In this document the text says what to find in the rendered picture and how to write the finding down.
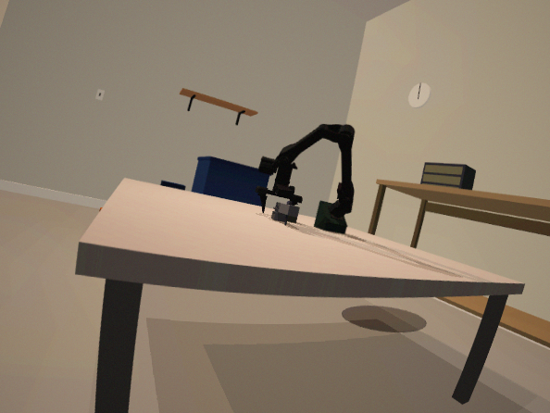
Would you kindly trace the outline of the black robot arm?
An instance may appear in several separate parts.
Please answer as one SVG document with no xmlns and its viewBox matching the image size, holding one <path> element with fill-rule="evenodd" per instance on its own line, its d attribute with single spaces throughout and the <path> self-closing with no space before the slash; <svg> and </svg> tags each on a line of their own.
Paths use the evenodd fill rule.
<svg viewBox="0 0 550 413">
<path fill-rule="evenodd" d="M 346 213 L 349 214 L 352 210 L 355 192 L 352 183 L 351 152 L 354 137 L 355 130 L 351 125 L 321 124 L 297 143 L 285 146 L 275 159 L 266 156 L 261 157 L 258 171 L 273 175 L 278 169 L 276 176 L 291 179 L 292 170 L 298 169 L 295 162 L 292 162 L 309 146 L 322 138 L 338 143 L 341 151 L 342 182 L 339 182 L 337 188 L 337 199 L 339 200 L 328 206 L 328 209 L 332 219 L 344 220 L 343 216 Z M 287 183 L 283 185 L 276 181 L 272 192 L 276 193 L 278 197 L 289 198 L 289 194 L 294 195 L 294 189 L 294 186 L 288 187 Z"/>
</svg>

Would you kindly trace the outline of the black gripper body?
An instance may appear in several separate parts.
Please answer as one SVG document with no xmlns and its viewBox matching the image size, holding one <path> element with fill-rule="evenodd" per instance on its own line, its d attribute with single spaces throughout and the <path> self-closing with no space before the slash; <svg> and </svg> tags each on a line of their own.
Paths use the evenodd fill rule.
<svg viewBox="0 0 550 413">
<path fill-rule="evenodd" d="M 280 177 L 280 176 L 276 176 L 275 182 L 276 181 L 279 181 L 280 184 L 283 184 L 283 185 L 285 183 L 287 183 L 287 186 L 289 186 L 289 184 L 290 184 L 290 179 L 283 178 L 283 177 Z M 274 184 L 275 184 L 275 182 L 274 182 Z M 257 186 L 255 192 L 258 193 L 258 194 L 262 194 L 262 195 L 271 194 L 271 195 L 277 196 L 271 190 L 268 190 L 268 188 L 262 187 L 262 186 Z M 294 203 L 301 203 L 301 204 L 302 204 L 302 201 L 303 201 L 302 196 L 295 195 L 295 194 L 294 195 L 289 195 L 289 198 L 287 198 L 287 199 L 290 199 L 290 201 L 292 201 Z"/>
</svg>

